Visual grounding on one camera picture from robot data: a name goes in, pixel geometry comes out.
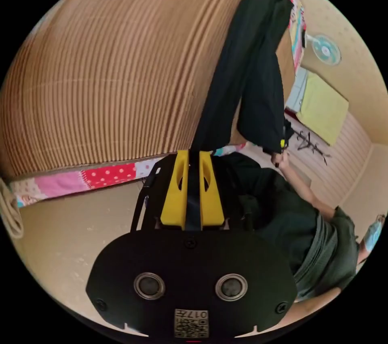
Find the person's right hand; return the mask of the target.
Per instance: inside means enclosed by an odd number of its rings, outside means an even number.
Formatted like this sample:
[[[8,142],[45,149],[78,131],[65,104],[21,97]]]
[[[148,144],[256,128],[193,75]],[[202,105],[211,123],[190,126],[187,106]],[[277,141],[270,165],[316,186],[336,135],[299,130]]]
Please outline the person's right hand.
[[[289,168],[289,155],[288,151],[285,150],[281,154],[274,153],[271,157],[273,165],[280,169],[281,172],[286,171]]]

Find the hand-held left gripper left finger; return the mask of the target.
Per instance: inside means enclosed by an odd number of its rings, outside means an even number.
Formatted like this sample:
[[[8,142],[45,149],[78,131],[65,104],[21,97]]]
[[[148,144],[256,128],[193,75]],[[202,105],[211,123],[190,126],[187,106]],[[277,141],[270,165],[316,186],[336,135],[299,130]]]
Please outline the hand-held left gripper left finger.
[[[189,151],[176,154],[160,221],[163,226],[185,229],[188,198]]]

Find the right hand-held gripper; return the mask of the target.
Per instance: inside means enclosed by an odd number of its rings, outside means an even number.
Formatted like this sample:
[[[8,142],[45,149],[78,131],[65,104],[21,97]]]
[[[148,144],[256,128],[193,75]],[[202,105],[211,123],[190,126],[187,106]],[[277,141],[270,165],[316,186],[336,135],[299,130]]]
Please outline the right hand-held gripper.
[[[294,130],[292,128],[291,122],[287,119],[284,119],[283,124],[283,139],[280,141],[281,148],[287,147],[287,141],[294,135]]]

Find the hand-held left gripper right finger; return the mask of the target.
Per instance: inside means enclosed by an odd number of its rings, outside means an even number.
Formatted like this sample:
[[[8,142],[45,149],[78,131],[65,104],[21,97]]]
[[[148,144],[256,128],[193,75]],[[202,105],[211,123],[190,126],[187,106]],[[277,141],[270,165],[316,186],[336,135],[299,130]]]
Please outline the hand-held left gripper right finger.
[[[222,226],[224,213],[209,152],[199,152],[199,192],[201,228]]]

